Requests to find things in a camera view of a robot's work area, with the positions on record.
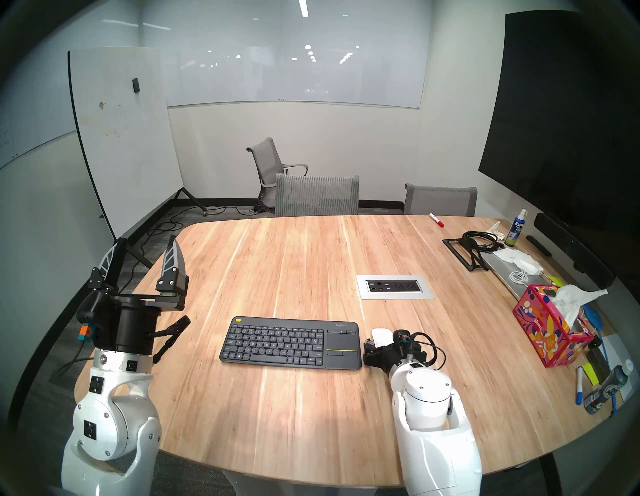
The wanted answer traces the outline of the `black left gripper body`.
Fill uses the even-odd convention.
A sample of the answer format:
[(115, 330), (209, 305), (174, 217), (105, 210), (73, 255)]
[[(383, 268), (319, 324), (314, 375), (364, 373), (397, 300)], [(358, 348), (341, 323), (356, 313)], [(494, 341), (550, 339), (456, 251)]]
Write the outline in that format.
[(105, 290), (91, 290), (80, 303), (77, 320), (88, 325), (93, 345), (98, 350), (151, 355), (154, 340), (168, 337), (157, 352), (168, 351), (189, 326), (190, 319), (183, 315), (168, 328), (157, 330), (161, 312), (183, 311), (184, 295), (130, 294), (117, 295)]

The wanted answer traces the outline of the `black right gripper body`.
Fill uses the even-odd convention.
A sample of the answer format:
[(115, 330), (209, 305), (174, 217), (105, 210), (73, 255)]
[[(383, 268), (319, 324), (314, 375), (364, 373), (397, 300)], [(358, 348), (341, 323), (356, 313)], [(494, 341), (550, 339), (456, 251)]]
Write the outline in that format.
[(437, 361), (435, 342), (420, 331), (372, 330), (370, 339), (376, 346), (376, 351), (364, 353), (363, 344), (363, 363), (365, 366), (382, 369), (385, 373), (392, 373), (406, 364), (431, 367)]

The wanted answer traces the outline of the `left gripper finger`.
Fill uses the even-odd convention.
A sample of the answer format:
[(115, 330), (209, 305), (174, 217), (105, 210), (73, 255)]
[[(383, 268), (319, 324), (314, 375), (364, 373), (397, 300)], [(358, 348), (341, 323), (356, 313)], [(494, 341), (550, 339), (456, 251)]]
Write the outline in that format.
[(177, 242), (177, 237), (171, 235), (162, 260), (161, 275), (156, 284), (156, 290), (161, 295), (187, 295), (189, 276), (186, 274), (184, 256)]
[(89, 290), (118, 293), (120, 272), (127, 253), (127, 238), (118, 238), (104, 254), (97, 267), (93, 267), (89, 277)]

